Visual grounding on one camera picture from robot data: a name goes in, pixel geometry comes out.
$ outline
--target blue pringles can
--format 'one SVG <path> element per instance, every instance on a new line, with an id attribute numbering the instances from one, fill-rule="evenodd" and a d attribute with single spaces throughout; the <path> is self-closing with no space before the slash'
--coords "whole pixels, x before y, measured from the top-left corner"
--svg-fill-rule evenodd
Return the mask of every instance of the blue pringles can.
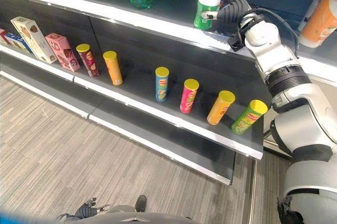
<path id="1" fill-rule="evenodd" d="M 157 101 L 165 101 L 170 72 L 165 67 L 158 67 L 156 68 L 155 73 L 156 73 L 156 99 Z"/>

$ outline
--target gray metal shelf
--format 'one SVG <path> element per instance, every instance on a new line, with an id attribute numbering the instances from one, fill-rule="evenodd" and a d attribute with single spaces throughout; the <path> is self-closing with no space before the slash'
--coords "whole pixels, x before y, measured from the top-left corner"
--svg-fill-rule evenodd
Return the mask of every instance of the gray metal shelf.
<path id="1" fill-rule="evenodd" d="M 147 10 L 132 7 L 130 0 L 29 1 L 94 16 L 209 50 L 233 52 L 226 37 L 194 28 L 197 0 L 152 0 L 152 7 Z M 249 60 L 253 59 L 247 50 L 238 54 Z"/>
<path id="2" fill-rule="evenodd" d="M 89 119 L 215 180 L 232 182 L 235 152 L 228 148 L 109 99 Z"/>
<path id="3" fill-rule="evenodd" d="M 52 72 L 55 75 L 59 73 L 61 75 L 58 76 L 62 78 L 65 78 L 63 77 L 64 73 L 70 74 L 74 76 L 74 83 L 84 86 L 87 89 L 132 106 L 177 127 L 201 135 L 208 140 L 236 152 L 256 159 L 262 158 L 263 119 L 259 119 L 243 135 L 237 135 L 230 129 L 230 125 L 244 110 L 244 107 L 237 103 L 234 103 L 222 121 L 214 126 L 207 123 L 206 117 L 216 97 L 202 90 L 197 94 L 192 112 L 190 114 L 183 114 L 179 109 L 183 90 L 182 83 L 169 82 L 167 100 L 165 102 L 158 102 L 154 96 L 155 86 L 153 74 L 126 67 L 122 69 L 123 84 L 114 86 L 102 61 L 97 65 L 101 72 L 100 76 L 93 78 L 87 75 L 87 71 L 84 67 L 81 67 L 78 71 L 73 73 L 63 69 L 57 62 L 47 64 L 34 59 L 33 54 L 11 50 L 8 47 L 7 49 L 4 48 L 6 47 L 0 47 L 0 49 L 5 50 L 8 55 L 28 62 L 40 69 Z"/>
<path id="4" fill-rule="evenodd" d="M 154 33 L 166 38 L 192 44 L 208 50 L 254 60 L 244 47 L 233 52 L 227 44 L 227 37 L 212 32 L 203 32 L 193 28 L 197 0 L 153 0 L 153 6 L 147 10 L 137 10 L 129 0 L 29 0 L 69 11 L 94 16 L 112 23 L 129 26 L 137 30 Z M 299 18 L 285 15 L 288 22 L 296 26 Z M 318 48 L 300 46 L 299 56 L 305 71 L 315 80 L 337 86 L 337 32 L 326 39 Z M 289 47 L 293 41 L 283 39 Z"/>
<path id="5" fill-rule="evenodd" d="M 1 53 L 1 75 L 219 182 L 231 184 L 236 153 L 201 136 Z"/>

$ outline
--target white cereal box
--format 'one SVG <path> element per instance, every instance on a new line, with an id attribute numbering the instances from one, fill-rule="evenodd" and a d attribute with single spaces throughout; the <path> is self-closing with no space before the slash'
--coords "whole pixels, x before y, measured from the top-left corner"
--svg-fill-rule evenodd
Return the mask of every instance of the white cereal box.
<path id="1" fill-rule="evenodd" d="M 34 20 L 25 17 L 15 17 L 11 22 L 38 59 L 49 64 L 57 60 L 53 50 Z"/>

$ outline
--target bottom shelf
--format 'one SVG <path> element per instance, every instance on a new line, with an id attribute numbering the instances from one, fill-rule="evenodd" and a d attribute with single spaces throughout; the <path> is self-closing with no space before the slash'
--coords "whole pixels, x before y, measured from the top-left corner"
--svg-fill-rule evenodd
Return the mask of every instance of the bottom shelf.
<path id="1" fill-rule="evenodd" d="M 192 132 L 2 54 L 1 75 L 195 169 L 231 184 L 235 152 Z"/>

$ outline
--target blue box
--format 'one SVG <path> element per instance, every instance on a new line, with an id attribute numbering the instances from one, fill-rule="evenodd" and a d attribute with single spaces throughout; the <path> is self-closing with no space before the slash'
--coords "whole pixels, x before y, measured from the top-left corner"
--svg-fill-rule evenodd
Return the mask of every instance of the blue box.
<path id="1" fill-rule="evenodd" d="M 20 48 L 21 50 L 28 53 L 32 52 L 32 50 L 29 48 L 29 46 L 21 36 L 13 33 L 6 33 L 5 37 L 13 47 Z"/>

